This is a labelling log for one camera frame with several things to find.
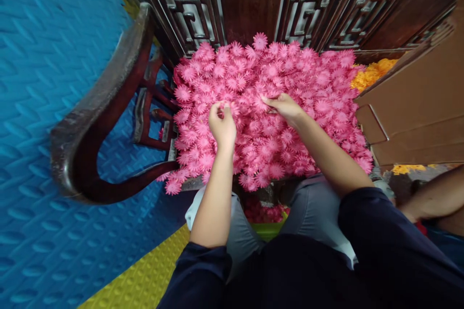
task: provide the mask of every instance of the another person's arm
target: another person's arm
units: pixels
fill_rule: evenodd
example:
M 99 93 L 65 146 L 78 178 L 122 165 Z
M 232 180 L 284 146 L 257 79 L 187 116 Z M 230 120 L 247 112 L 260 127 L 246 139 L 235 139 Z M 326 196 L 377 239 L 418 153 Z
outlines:
M 464 166 L 460 166 L 426 183 L 399 209 L 415 223 L 422 219 L 449 216 L 463 207 Z
M 226 245 L 231 227 L 233 150 L 237 130 L 230 106 L 225 105 L 221 119 L 219 105 L 214 104 L 209 114 L 209 127 L 218 143 L 217 154 L 190 234 L 191 242 L 207 248 Z
M 300 135 L 334 191 L 340 197 L 362 187 L 374 187 L 364 170 L 293 99 L 282 93 L 263 101 L 275 108 Z

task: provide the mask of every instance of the yellow foam mat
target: yellow foam mat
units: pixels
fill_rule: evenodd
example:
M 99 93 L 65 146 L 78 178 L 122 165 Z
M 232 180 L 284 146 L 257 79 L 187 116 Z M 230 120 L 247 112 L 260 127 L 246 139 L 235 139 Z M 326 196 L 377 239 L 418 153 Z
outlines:
M 80 308 L 155 308 L 168 287 L 175 262 L 189 241 L 188 230 L 183 225 Z

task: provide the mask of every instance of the navy blue sleeve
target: navy blue sleeve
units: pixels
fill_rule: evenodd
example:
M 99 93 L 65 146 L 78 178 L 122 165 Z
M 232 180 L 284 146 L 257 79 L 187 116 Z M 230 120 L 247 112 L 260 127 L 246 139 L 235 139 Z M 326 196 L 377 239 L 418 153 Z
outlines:
M 372 286 L 416 308 L 464 308 L 464 274 L 378 188 L 342 199 L 338 224 Z
M 209 249 L 188 243 L 158 308 L 219 308 L 231 266 L 225 246 Z

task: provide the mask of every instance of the dark blue shirt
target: dark blue shirt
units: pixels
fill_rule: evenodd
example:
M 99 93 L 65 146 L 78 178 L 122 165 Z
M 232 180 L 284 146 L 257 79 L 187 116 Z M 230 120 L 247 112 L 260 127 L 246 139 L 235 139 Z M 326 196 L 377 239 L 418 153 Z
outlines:
M 464 273 L 376 188 L 343 198 L 338 224 L 359 263 L 309 237 L 279 235 L 226 285 L 225 247 L 189 243 L 158 308 L 464 308 Z

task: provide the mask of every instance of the pile of pink flowers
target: pile of pink flowers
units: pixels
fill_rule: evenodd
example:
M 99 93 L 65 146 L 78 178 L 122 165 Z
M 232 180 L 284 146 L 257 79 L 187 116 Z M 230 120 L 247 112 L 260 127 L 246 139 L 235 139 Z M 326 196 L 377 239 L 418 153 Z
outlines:
M 329 136 L 366 171 L 372 156 L 357 127 L 353 99 L 358 90 L 350 82 L 362 66 L 354 66 L 352 50 L 300 50 L 298 42 L 267 45 L 264 34 L 254 37 L 253 47 L 232 42 L 217 52 L 202 43 L 192 59 L 182 59 L 174 71 L 175 96 L 181 110 L 174 116 L 179 129 L 175 147 L 181 169 L 159 178 L 166 193 L 181 190 L 190 177 L 209 179 L 217 150 L 208 127 L 213 103 L 233 102 L 237 126 L 233 173 L 246 191 L 266 187 L 284 176 L 311 176 L 319 172 L 298 134 L 279 114 L 268 113 L 262 97 L 288 93 Z

